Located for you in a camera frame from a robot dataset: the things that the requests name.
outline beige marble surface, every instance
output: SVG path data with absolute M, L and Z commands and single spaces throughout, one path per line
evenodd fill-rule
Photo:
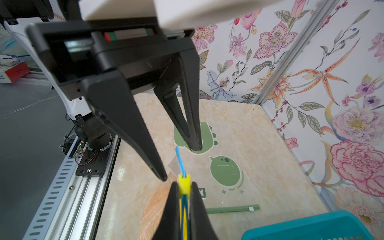
M 175 157 L 173 123 L 154 94 L 137 94 L 135 100 L 170 172 L 168 165 Z M 259 204 L 261 208 L 209 215 L 219 239 L 241 239 L 249 229 L 327 212 L 261 106 L 201 99 L 200 121 L 230 127 L 237 159 L 241 159 L 247 187 L 252 189 L 243 203 Z M 166 195 L 167 183 L 162 183 L 121 141 L 96 240 L 150 239 L 142 233 L 155 228 L 147 223 L 161 216 Z

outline green sticker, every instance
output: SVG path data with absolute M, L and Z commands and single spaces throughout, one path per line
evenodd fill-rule
M 203 154 L 208 152 L 214 145 L 217 145 L 217 141 L 214 142 L 214 138 L 216 137 L 216 134 L 211 133 L 212 127 L 208 126 L 208 123 L 201 122 L 200 123 L 200 129 L 201 129 L 201 139 L 203 142 L 203 149 L 201 151 L 191 151 L 191 149 L 188 147 L 187 143 L 184 141 L 183 137 L 180 135 L 179 131 L 174 126 L 174 132 L 175 132 L 175 143 L 179 147 L 185 147 L 189 151 L 195 154 Z
M 205 194 L 205 188 L 199 188 L 199 192 L 200 192 L 202 198 L 207 197 L 207 195 Z
M 227 187 L 236 185 L 240 180 L 240 169 L 237 164 L 225 156 L 210 157 L 211 162 L 211 174 L 214 179 Z

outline green stick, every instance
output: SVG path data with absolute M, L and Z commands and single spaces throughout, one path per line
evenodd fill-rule
M 224 212 L 246 212 L 246 211 L 249 211 L 249 207 L 253 207 L 255 211 L 260 209 L 260 206 L 256 204 L 256 205 L 239 206 L 239 207 L 215 207 L 215 208 L 210 208 L 206 210 L 207 210 L 207 214 L 220 214 Z

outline red wire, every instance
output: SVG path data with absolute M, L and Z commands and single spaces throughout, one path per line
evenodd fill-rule
M 83 142 L 80 144 L 80 147 L 81 147 L 81 154 L 84 156 L 85 159 L 89 160 L 89 162 L 87 162 L 86 164 L 80 164 L 80 163 L 78 163 L 78 162 L 76 161 L 76 158 L 74 158 L 75 163 L 77 163 L 77 164 L 80 165 L 80 166 L 87 165 L 88 163 L 90 163 L 90 162 L 91 162 L 91 161 L 92 161 L 92 160 L 99 154 L 99 153 L 96 153 L 97 150 L 95 150 L 95 153 L 93 154 L 93 157 L 92 157 L 91 159 L 86 158 L 85 155 L 84 155 L 84 153 L 83 153 L 83 146 L 82 146 L 82 144 L 83 144 Z

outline marble tabletop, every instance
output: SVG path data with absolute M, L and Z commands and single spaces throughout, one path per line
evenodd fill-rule
M 161 182 L 121 141 L 96 240 L 151 239 L 178 174 L 175 142 L 183 144 L 171 119 L 154 94 L 134 98 L 169 177 Z M 205 206 L 260 206 L 254 212 L 210 214 L 219 239 L 241 239 L 249 229 L 327 212 L 261 106 L 200 99 L 199 108 L 204 151 L 180 152 L 187 173 L 207 191 Z M 220 166 L 231 166 L 233 177 L 222 177 L 227 172 Z

